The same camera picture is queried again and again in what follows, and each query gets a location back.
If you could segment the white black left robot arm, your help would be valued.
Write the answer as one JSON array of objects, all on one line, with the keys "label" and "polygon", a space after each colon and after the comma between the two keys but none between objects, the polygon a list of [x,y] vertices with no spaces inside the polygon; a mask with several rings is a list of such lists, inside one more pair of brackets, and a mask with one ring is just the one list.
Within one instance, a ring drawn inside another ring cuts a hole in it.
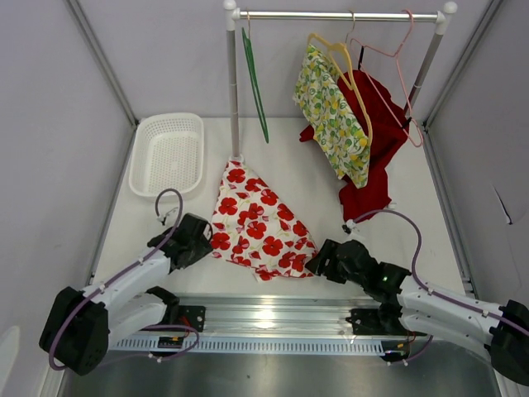
[{"label": "white black left robot arm", "polygon": [[211,224],[187,213],[152,238],[136,262],[109,279],[83,289],[62,289],[39,339],[50,367],[87,375],[110,347],[139,331],[197,337],[203,331],[205,308],[181,305],[179,297],[160,284],[212,253],[211,242]]}]

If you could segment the red flower print cloth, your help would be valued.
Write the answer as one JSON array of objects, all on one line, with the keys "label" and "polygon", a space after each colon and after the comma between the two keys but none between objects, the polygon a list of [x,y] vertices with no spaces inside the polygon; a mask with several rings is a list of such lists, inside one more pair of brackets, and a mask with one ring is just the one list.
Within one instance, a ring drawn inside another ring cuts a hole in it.
[{"label": "red flower print cloth", "polygon": [[308,229],[247,165],[229,160],[212,213],[212,256],[250,269],[261,281],[305,279],[318,253]]}]

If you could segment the yellow hanger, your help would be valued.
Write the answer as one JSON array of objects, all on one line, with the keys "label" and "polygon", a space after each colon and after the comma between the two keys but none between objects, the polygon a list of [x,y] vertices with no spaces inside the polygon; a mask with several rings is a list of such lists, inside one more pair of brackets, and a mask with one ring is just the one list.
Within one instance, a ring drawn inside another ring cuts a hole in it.
[{"label": "yellow hanger", "polygon": [[[327,41],[326,39],[324,39],[322,36],[320,36],[319,34],[317,34],[315,32],[310,33],[308,35],[308,37],[307,37],[307,43],[308,44],[310,44],[312,41],[317,41],[317,42],[319,42],[320,44],[322,44],[325,47],[325,49],[327,50],[327,57],[330,59],[330,61],[336,67],[336,69],[339,72],[339,75],[340,75],[342,81],[344,82],[345,86],[349,90],[354,92],[355,97],[357,99],[357,102],[360,105],[360,110],[363,113],[363,116],[365,118],[365,122],[366,122],[366,125],[367,125],[367,130],[368,130],[368,145],[370,146],[371,143],[372,143],[372,140],[373,140],[373,127],[372,127],[372,123],[371,123],[369,114],[367,112],[367,109],[365,107],[364,100],[363,100],[363,98],[361,96],[361,93],[360,93],[360,91],[359,91],[359,89],[357,87],[357,84],[355,82],[355,79],[354,79],[353,65],[352,65],[352,61],[351,61],[351,57],[350,57],[350,52],[348,51],[346,44],[344,42],[334,42],[334,43],[332,43],[330,41]],[[334,54],[335,53],[340,55],[343,58],[343,60],[345,61],[346,67],[347,67],[347,74],[344,74],[342,72],[340,66],[338,65],[337,61],[335,60],[335,58],[334,58]]]}]

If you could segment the green hanger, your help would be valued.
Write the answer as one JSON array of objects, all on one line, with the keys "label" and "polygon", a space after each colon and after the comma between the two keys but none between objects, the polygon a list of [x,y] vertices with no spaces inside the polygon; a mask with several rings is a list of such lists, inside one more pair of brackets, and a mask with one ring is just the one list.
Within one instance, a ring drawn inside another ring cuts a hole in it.
[{"label": "green hanger", "polygon": [[256,73],[255,67],[255,58],[254,52],[250,37],[250,13],[246,13],[247,20],[247,29],[243,28],[241,31],[242,34],[242,44],[245,51],[245,60],[248,69],[248,74],[250,78],[250,86],[252,90],[253,99],[255,102],[255,110],[257,112],[257,117],[260,122],[261,131],[264,137],[264,142],[269,144],[269,129],[266,121],[265,111],[260,95],[260,87]]}]

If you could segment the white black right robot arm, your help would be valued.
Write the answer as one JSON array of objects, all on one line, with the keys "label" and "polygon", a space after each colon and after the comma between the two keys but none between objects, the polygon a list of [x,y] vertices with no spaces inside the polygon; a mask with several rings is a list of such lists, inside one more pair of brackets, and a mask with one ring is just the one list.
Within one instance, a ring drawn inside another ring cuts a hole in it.
[{"label": "white black right robot arm", "polygon": [[307,265],[315,275],[354,282],[380,306],[379,327],[386,333],[418,332],[473,352],[493,369],[528,384],[528,309],[509,300],[492,304],[417,280],[398,265],[376,261],[356,240],[327,240]]}]

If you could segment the lemon print skirt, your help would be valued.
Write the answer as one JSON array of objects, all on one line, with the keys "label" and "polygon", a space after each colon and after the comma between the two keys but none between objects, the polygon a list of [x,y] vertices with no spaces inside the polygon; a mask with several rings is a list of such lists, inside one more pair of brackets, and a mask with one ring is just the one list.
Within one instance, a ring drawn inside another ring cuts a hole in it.
[{"label": "lemon print skirt", "polygon": [[369,179],[370,142],[338,86],[335,65],[316,46],[309,44],[294,87],[293,101],[313,129],[338,179],[349,177],[358,189]]}]

